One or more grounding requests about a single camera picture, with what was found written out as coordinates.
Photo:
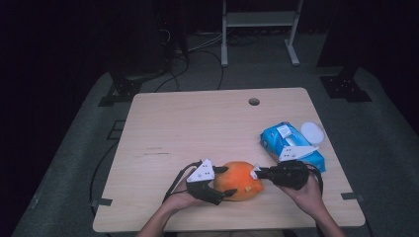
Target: white circular object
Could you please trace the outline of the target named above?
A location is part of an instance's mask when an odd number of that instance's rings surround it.
[[[318,145],[324,140],[323,130],[314,122],[308,121],[301,126],[301,134],[312,145]]]

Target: wet wipes package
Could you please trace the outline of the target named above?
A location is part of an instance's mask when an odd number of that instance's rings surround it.
[[[287,121],[265,129],[260,143],[278,163],[299,160],[315,166],[320,172],[326,171],[324,157],[318,152],[318,146],[312,145]]]

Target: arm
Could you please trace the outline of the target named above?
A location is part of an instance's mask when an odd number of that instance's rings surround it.
[[[173,194],[169,196],[156,212],[145,223],[142,229],[136,234],[136,237],[159,237],[164,230],[170,217],[182,209],[200,202],[186,192],[186,178],[183,179]]]
[[[345,233],[336,224],[330,215],[321,197],[320,188],[312,175],[308,177],[307,184],[300,190],[279,187],[290,196],[296,205],[310,215],[326,237],[344,237]]]

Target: forearm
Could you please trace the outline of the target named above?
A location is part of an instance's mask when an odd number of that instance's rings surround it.
[[[345,237],[345,233],[337,225],[335,220],[329,214],[329,212],[322,213],[321,215],[313,216],[318,227],[326,237]]]
[[[169,218],[175,214],[176,211],[165,205],[160,206],[157,211],[145,223],[142,229],[138,232],[136,237],[159,237],[163,233],[164,227]]]

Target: gray carpet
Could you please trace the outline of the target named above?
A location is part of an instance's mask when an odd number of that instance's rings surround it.
[[[378,79],[360,68],[355,76],[372,102],[348,103],[329,99],[319,76],[340,68],[316,68],[325,35],[296,36],[294,46],[301,65],[293,67],[284,46],[285,36],[259,37],[246,46],[229,48],[229,65],[223,69],[220,90],[303,87],[308,91],[354,192],[364,198],[362,208],[375,236],[415,236],[419,233],[419,139],[386,96]],[[208,39],[191,37],[189,47]],[[218,44],[203,50],[220,55]],[[216,90],[221,78],[217,59],[193,52],[188,70],[158,92]],[[172,72],[180,73],[185,61],[174,59]],[[154,92],[171,75],[143,84],[141,93]],[[93,199],[101,197],[116,148],[108,136],[116,120],[126,119],[130,103],[98,107],[112,85],[109,74],[98,79],[67,132],[14,236],[105,236],[92,229]],[[115,131],[112,137],[118,137]],[[317,236],[313,228],[295,231]],[[348,236],[370,236],[366,225],[345,228]],[[112,233],[133,236],[134,233]]]

